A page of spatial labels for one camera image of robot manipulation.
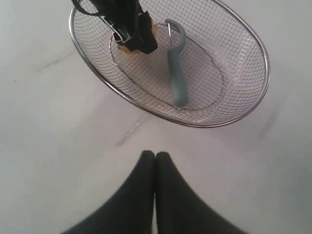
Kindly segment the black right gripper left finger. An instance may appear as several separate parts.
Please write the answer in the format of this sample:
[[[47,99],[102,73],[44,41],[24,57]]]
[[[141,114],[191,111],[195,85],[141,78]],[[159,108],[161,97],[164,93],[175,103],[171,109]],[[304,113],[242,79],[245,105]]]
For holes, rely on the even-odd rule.
[[[150,234],[155,197],[155,154],[143,151],[121,187],[65,234]]]

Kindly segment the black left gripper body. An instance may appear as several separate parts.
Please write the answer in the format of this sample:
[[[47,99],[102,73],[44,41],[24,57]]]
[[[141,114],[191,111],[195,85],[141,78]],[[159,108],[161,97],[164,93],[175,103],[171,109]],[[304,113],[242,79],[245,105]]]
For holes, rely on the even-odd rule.
[[[90,0],[98,12],[113,23],[133,23],[141,5],[138,0]]]

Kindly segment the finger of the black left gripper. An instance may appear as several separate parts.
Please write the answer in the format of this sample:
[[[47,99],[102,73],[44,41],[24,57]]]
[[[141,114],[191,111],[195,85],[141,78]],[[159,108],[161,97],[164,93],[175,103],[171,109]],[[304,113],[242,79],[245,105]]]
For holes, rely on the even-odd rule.
[[[156,40],[157,25],[153,23],[148,11],[139,13],[138,30],[141,38],[138,49],[145,54],[155,51],[158,48]]]
[[[140,49],[139,14],[114,14],[111,26],[115,42],[130,53]]]

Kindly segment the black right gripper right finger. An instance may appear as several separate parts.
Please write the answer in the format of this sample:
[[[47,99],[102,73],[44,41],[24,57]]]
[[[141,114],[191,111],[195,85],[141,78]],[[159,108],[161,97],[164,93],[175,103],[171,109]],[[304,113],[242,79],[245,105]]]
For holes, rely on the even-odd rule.
[[[209,207],[184,180],[167,152],[156,155],[159,234],[244,234]]]

